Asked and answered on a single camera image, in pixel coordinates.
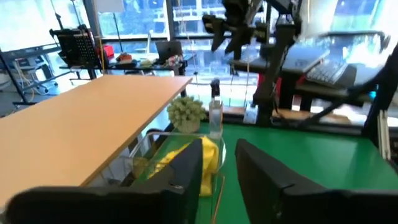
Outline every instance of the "green mat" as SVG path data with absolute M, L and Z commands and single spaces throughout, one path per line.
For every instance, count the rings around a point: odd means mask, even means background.
M 239 138 L 246 139 L 299 174 L 328 188 L 398 189 L 397 174 L 367 139 L 230 124 L 223 127 L 226 160 L 220 172 L 225 176 L 225 184 L 217 223 L 249 223 L 234 155 Z M 206 123 L 201 124 L 199 132 L 208 132 Z M 182 144 L 184 142 L 180 139 L 167 138 L 156 159 L 163 158 L 170 149 L 178 149 Z M 200 199 L 197 223 L 210 223 L 215 199 Z

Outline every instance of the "table leg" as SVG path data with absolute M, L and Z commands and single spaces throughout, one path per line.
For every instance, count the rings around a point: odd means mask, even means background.
M 311 112 L 312 98 L 307 96 L 301 96 L 300 111 Z
M 181 67 L 178 68 L 177 75 L 178 76 L 185 76 L 185 66 L 181 66 Z M 186 89 L 182 90 L 181 96 L 182 97 L 187 96 Z
M 94 69 L 88 69 L 88 76 L 90 77 L 91 80 L 94 80 L 97 78 L 97 75 L 95 74 L 95 70 Z
M 279 108 L 292 109 L 293 95 L 296 86 L 296 78 L 291 77 L 292 74 L 282 76 L 279 93 Z

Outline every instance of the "desk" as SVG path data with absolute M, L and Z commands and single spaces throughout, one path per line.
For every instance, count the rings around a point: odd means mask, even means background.
M 313 68 L 321 59 L 329 54 L 328 51 L 300 45 L 294 45 L 290 48 L 285 62 L 282 66 L 282 83 L 279 93 L 279 107 L 283 109 L 292 109 L 292 101 L 294 95 L 294 86 L 296 81 L 311 68 Z M 231 60 L 229 64 L 235 70 L 244 71 L 248 70 L 247 60 Z M 260 73 L 267 79 L 267 68 L 269 63 L 266 59 L 258 57 L 249 62 L 249 71 Z
M 290 48 L 288 54 L 286 55 L 285 62 L 282 66 L 282 71 L 285 73 L 303 75 L 328 54 L 329 52 L 323 49 L 294 45 L 292 48 Z M 230 60 L 229 64 L 238 71 L 246 72 L 248 70 L 247 60 Z M 265 76 L 267 76 L 266 71 L 268 66 L 269 64 L 267 60 L 262 57 L 258 57 L 249 61 L 250 72 L 261 73 Z
M 105 75 L 0 119 L 0 207 L 35 186 L 88 184 L 191 78 Z
M 313 52 L 310 55 L 306 56 L 308 58 L 315 58 L 315 56 L 320 55 L 319 52 Z M 309 69 L 301 69 L 299 67 L 295 68 L 293 65 L 294 58 L 292 57 L 290 60 L 286 57 L 286 62 L 282 67 L 282 84 L 280 86 L 280 103 L 279 107 L 283 109 L 292 109 L 292 101 L 295 94 L 302 96 L 302 104 L 300 110 L 309 111 L 311 107 L 312 98 L 319 98 L 327 101 L 335 101 L 338 98 L 346 97 L 348 92 L 346 90 L 339 90 L 335 88 L 330 88 L 327 86 L 319 85 L 311 82 L 304 82 L 302 84 L 296 85 L 297 80 L 305 73 L 309 71 Z M 235 69 L 247 71 L 247 62 L 240 61 L 231 61 L 232 65 L 235 66 Z M 267 61 L 263 58 L 257 58 L 249 63 L 249 69 L 251 72 L 259 72 L 266 74 L 267 70 Z M 370 68 L 363 64 L 355 64 L 357 68 L 356 78 L 354 81 L 355 85 L 360 85 L 371 78 L 373 78 L 380 71 L 381 67 Z M 351 105 L 362 106 L 364 102 L 372 102 L 372 98 L 368 95 L 362 95 L 357 100 L 349 102 Z
M 370 68 L 363 64 L 356 64 L 355 66 L 357 68 L 357 72 L 356 72 L 354 85 L 360 85 L 372 79 L 377 75 L 377 73 L 382 68 L 382 66 L 376 68 Z M 334 101 L 338 98 L 343 98 L 348 96 L 347 90 L 334 89 L 312 82 L 304 82 L 299 85 L 296 85 L 295 93 L 301 95 L 302 98 L 306 98 L 308 105 L 312 102 L 312 98 Z M 349 102 L 349 104 L 362 106 L 363 103 L 371 103 L 372 101 L 373 99 L 369 95 L 364 94 L 361 95 L 357 100 Z M 398 101 L 398 93 L 395 93 L 392 102 L 397 102 L 397 101 Z
M 328 188 L 398 189 L 397 174 L 368 139 L 232 124 L 223 127 L 227 153 L 221 168 L 225 184 L 218 224 L 249 223 L 236 171 L 235 146 L 239 138 Z M 205 123 L 200 131 L 207 133 Z
M 142 54 L 142 53 L 131 54 L 131 53 L 129 53 L 129 54 L 135 60 L 145 60 L 147 58 L 151 59 L 151 60 L 155 60 L 155 59 L 159 58 L 159 54 L 157 54 L 157 53 L 149 53 L 149 54 Z M 115 54 L 113 58 L 109 58 L 109 65 L 105 68 L 105 70 L 144 70 L 144 71 L 166 70 L 166 71 L 174 71 L 176 75 L 180 75 L 180 76 L 185 75 L 185 65 L 179 65 L 179 66 L 175 66 L 175 67 L 170 67 L 170 66 L 165 67 L 165 66 L 161 66 L 161 65 L 142 67 L 142 66 L 140 66 L 140 63 L 138 63 L 137 65 L 133 65 L 131 63 L 126 63 L 126 64 L 123 64 L 124 65 L 123 67 L 117 67 L 116 64 L 118 64 L 118 62 L 116 61 L 116 58 L 119 55 L 120 54 Z M 184 61 L 188 61 L 193 57 L 194 57 L 193 54 L 184 54 L 183 55 Z M 98 66 L 97 67 L 84 67 L 84 66 L 69 67 L 68 65 L 62 65 L 62 66 L 60 66 L 60 68 L 61 69 L 87 69 L 91 80 L 96 78 L 94 69 L 102 69 L 102 68 L 99 68 Z

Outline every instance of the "yellow cloth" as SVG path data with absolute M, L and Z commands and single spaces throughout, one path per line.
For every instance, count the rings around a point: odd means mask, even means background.
M 211 175 L 217 171 L 218 168 L 218 146 L 207 137 L 202 137 L 203 145 L 203 172 L 201 175 L 200 196 L 206 197 L 212 195 Z M 156 172 L 163 169 L 176 155 L 184 150 L 189 144 L 182 146 L 176 151 L 169 152 L 157 165 L 155 172 L 149 177 L 152 177 Z

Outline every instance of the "clear plastic bottle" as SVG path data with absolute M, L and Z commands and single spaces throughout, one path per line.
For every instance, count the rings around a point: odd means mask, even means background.
M 211 83 L 211 101 L 209 104 L 209 128 L 212 139 L 220 139 L 223 135 L 223 102 L 220 97 L 220 81 L 214 79 Z

